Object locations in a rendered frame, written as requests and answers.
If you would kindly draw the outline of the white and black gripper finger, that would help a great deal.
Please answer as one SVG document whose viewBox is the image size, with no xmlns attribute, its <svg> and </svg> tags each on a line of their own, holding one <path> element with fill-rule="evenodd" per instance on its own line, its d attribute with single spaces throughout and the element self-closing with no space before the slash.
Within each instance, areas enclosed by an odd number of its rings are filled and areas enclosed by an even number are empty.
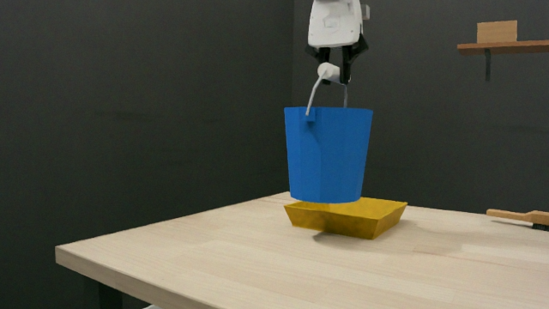
<svg viewBox="0 0 549 309">
<path fill-rule="evenodd" d="M 313 56 L 320 64 L 329 63 L 330 47 L 320 47 L 319 52 L 315 51 L 314 48 L 315 47 L 311 47 L 308 44 L 305 48 L 305 52 Z M 322 79 L 322 84 L 330 85 L 330 83 L 331 81 Z"/>
<path fill-rule="evenodd" d="M 352 45 L 342 45 L 342 63 L 340 65 L 340 83 L 348 85 L 348 80 L 351 78 L 351 64 L 359 56 L 359 54 L 369 49 L 363 34 L 359 33 L 359 46 L 352 49 Z"/>
</svg>

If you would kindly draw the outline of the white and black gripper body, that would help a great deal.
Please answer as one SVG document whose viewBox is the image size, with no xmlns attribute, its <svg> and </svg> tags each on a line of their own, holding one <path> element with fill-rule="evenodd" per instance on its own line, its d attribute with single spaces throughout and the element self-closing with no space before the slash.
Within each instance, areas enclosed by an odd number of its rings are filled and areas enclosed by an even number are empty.
<svg viewBox="0 0 549 309">
<path fill-rule="evenodd" d="M 359 0 L 314 0 L 309 28 L 310 46 L 329 46 L 331 49 L 352 45 L 355 49 L 359 45 L 360 31 L 363 34 Z"/>
</svg>

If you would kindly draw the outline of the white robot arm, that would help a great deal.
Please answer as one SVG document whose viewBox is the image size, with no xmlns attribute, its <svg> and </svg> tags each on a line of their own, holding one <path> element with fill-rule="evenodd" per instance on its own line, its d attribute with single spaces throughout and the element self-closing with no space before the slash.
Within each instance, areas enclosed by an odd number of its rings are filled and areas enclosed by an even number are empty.
<svg viewBox="0 0 549 309">
<path fill-rule="evenodd" d="M 370 20 L 370 7 L 367 4 L 360 4 L 362 20 Z"/>
</svg>

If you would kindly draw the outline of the yellow shallow tray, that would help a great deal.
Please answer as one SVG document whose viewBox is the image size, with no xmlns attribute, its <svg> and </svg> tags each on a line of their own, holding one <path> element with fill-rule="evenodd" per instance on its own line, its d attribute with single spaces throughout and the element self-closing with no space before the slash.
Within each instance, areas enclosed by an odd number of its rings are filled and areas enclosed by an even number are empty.
<svg viewBox="0 0 549 309">
<path fill-rule="evenodd" d="M 361 197 L 354 203 L 298 201 L 283 207 L 292 227 L 374 240 L 399 222 L 407 204 Z"/>
</svg>

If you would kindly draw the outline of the blue bucket with white handle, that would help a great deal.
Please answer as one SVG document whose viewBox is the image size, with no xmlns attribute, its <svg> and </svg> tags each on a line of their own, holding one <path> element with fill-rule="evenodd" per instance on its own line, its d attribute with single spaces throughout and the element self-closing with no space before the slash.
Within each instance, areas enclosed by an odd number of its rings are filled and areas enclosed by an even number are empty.
<svg viewBox="0 0 549 309">
<path fill-rule="evenodd" d="M 285 107 L 290 195 L 309 203 L 360 199 L 372 110 L 311 107 L 319 82 L 340 83 L 340 68 L 323 63 L 308 107 Z"/>
</svg>

